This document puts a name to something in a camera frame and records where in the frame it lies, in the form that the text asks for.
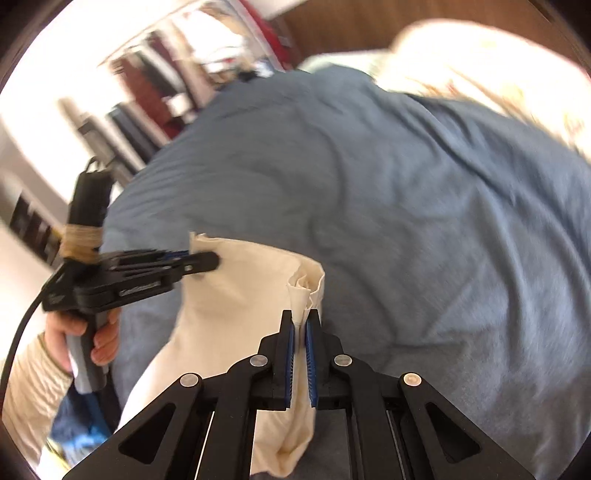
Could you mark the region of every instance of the bed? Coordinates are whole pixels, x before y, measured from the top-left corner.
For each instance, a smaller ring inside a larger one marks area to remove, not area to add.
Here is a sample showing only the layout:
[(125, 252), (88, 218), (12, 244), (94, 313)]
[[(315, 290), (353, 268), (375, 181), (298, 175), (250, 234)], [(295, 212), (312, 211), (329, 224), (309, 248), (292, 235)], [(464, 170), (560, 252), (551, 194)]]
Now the bed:
[[(103, 249), (183, 249), (195, 231), (318, 260), (346, 351), (420, 372), (550, 480), (591, 430), (590, 188), (537, 127), (333, 66), (227, 87), (117, 198)], [(124, 309), (121, 403), (180, 303)], [(336, 420), (318, 415), (291, 478), (348, 478)]]

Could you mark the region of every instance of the white wall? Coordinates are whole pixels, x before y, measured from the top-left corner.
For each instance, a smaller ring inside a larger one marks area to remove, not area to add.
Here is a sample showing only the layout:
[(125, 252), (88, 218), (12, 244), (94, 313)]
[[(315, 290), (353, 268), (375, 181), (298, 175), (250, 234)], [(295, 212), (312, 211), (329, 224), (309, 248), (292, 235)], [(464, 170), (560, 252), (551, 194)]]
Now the white wall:
[[(8, 352), (22, 315), (35, 299), (51, 269), (0, 222), (0, 358)], [(21, 341), (21, 348), (43, 331), (45, 314), (37, 309)]]
[(190, 0), (74, 0), (25, 52), (0, 93), (16, 145), (64, 199), (90, 158), (56, 100), (71, 96), (103, 115), (124, 96), (99, 63), (142, 29)]
[(20, 192), (54, 228), (66, 223), (68, 203), (29, 163), (6, 131), (0, 116), (0, 181)]

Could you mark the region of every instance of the grip handle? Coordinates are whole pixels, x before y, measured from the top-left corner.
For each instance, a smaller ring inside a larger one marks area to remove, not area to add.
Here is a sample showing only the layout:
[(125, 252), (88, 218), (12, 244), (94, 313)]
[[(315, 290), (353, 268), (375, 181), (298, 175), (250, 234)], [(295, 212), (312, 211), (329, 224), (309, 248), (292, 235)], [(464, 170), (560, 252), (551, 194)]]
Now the grip handle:
[(113, 178), (108, 170), (78, 175), (68, 223), (102, 227), (111, 199)]
[(66, 335), (66, 343), (70, 352), (74, 386), (80, 394), (99, 391), (107, 385), (109, 367), (99, 367), (90, 358), (94, 348), (95, 333), (107, 322), (108, 312), (96, 314), (76, 312), (76, 315), (88, 323), (82, 336)]

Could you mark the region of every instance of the blue gripper pad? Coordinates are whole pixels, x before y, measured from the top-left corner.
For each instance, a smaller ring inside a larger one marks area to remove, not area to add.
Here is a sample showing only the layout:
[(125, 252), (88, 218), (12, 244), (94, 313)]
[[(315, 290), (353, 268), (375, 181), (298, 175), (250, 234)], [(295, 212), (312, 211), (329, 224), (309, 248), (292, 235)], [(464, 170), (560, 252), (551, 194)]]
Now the blue gripper pad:
[(186, 257), (189, 254), (189, 250), (178, 250), (176, 252), (166, 252), (164, 254), (164, 260), (170, 260), (175, 257)]
[(306, 322), (306, 365), (308, 368), (308, 395), (310, 404), (316, 407), (318, 404), (318, 391), (316, 390), (316, 364), (314, 363), (314, 349), (312, 347), (311, 323)]

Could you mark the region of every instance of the blue blanket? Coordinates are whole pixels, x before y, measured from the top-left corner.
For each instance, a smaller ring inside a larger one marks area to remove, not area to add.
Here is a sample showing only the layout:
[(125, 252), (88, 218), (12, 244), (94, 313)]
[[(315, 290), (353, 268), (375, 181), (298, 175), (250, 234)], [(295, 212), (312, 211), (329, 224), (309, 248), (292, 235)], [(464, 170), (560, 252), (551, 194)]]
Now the blue blanket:
[[(591, 430), (590, 197), (590, 167), (542, 131), (331, 67), (230, 85), (113, 204), (104, 250), (196, 231), (320, 261), (346, 352), (419, 372), (550, 480)], [(124, 309), (122, 402), (180, 302)], [(348, 478), (335, 416), (293, 478)]]

